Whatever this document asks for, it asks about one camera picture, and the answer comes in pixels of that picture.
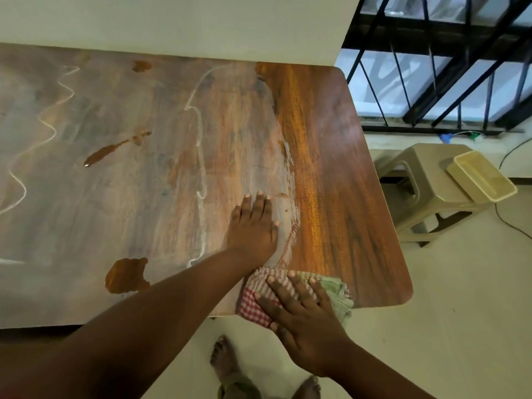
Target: floor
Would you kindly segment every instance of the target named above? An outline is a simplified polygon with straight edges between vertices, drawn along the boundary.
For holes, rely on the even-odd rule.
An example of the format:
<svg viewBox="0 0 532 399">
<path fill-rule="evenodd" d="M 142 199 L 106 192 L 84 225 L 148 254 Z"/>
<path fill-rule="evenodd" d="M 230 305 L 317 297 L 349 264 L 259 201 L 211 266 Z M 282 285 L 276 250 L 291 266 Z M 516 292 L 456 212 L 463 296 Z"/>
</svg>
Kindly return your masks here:
<svg viewBox="0 0 532 399">
<path fill-rule="evenodd" d="M 532 234 L 532 186 L 519 189 L 500 213 Z M 413 299 L 353 311 L 349 336 L 438 398 L 529 397 L 532 241 L 490 210 L 424 248 L 403 244 L 403 253 Z M 269 330 L 236 316 L 207 319 L 144 398 L 216 397 L 209 355 L 220 334 L 265 397 L 290 397 L 306 377 Z M 348 398 L 331 380 L 320 383 L 324 398 Z"/>
</svg>

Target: tabletop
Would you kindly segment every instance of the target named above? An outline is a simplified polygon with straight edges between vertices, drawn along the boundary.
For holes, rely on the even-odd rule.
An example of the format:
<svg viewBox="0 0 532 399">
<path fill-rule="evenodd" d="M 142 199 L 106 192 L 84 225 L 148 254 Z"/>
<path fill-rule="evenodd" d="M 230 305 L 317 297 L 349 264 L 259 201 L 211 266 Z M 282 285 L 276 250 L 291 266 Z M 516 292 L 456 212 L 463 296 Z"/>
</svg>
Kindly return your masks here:
<svg viewBox="0 0 532 399">
<path fill-rule="evenodd" d="M 83 324 L 193 266 L 259 189 L 267 265 L 357 308 L 411 297 L 340 70 L 0 44 L 0 328 Z"/>
</svg>

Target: leg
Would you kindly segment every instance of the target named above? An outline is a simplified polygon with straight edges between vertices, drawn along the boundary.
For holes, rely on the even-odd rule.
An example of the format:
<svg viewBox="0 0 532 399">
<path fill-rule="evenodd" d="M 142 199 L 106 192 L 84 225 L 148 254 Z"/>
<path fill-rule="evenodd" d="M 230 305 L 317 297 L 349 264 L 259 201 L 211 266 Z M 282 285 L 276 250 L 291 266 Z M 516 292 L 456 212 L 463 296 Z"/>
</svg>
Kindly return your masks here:
<svg viewBox="0 0 532 399">
<path fill-rule="evenodd" d="M 292 399 L 320 399 L 320 384 L 318 378 L 310 375 L 297 389 Z"/>
<path fill-rule="evenodd" d="M 242 374 L 235 349 L 226 336 L 220 336 L 214 344 L 211 365 L 221 382 L 218 399 L 261 399 L 259 390 Z"/>
</svg>

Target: red and white checkered cloth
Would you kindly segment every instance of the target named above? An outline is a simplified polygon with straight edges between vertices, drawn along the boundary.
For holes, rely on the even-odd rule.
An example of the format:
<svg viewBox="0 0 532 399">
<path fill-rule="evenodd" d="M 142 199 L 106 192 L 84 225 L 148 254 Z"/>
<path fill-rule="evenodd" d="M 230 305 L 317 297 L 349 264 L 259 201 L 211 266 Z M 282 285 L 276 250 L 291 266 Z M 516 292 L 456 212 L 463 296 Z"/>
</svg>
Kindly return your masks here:
<svg viewBox="0 0 532 399">
<path fill-rule="evenodd" d="M 253 274 L 249 276 L 246 286 L 244 287 L 242 299 L 236 311 L 237 315 L 240 315 L 248 321 L 259 324 L 260 326 L 269 328 L 272 319 L 262 310 L 260 305 L 257 304 L 255 300 L 255 293 L 261 294 L 263 297 L 273 301 L 273 303 L 278 307 L 282 307 L 281 302 L 277 299 L 277 296 L 266 282 L 266 279 L 272 275 L 278 282 L 287 288 L 289 293 L 294 298 L 299 301 L 299 295 L 294 290 L 294 286 L 288 278 L 288 272 L 289 270 L 268 267 L 262 267 L 255 270 Z M 316 293 L 314 293 L 312 287 L 309 286 L 309 278 L 314 277 L 316 280 L 321 280 L 322 276 L 307 272 L 297 272 L 297 274 L 301 277 L 301 280 L 305 284 L 307 290 L 310 292 L 310 295 L 316 299 Z M 349 291 L 346 291 L 345 297 L 351 297 Z"/>
</svg>

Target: hand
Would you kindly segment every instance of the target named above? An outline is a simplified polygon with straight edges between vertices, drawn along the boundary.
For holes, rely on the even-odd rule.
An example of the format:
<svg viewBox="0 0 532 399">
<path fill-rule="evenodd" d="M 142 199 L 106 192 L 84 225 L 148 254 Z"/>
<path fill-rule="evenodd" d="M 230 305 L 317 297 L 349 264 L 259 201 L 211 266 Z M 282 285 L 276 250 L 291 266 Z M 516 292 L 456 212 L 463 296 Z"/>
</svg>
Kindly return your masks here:
<svg viewBox="0 0 532 399">
<path fill-rule="evenodd" d="M 279 337 L 294 363 L 318 377 L 334 378 L 342 372 L 344 359 L 349 361 L 355 343 L 336 318 L 329 295 L 320 282 L 309 280 L 318 297 L 316 302 L 296 272 L 290 271 L 288 277 L 301 303 L 273 276 L 267 281 L 283 308 L 260 294 L 256 294 L 255 299 L 274 320 L 270 329 Z"/>
<path fill-rule="evenodd" d="M 277 249 L 279 221 L 271 221 L 271 200 L 259 191 L 251 208 L 251 195 L 231 213 L 227 248 L 236 249 L 251 260 L 253 268 L 263 266 Z"/>
</svg>

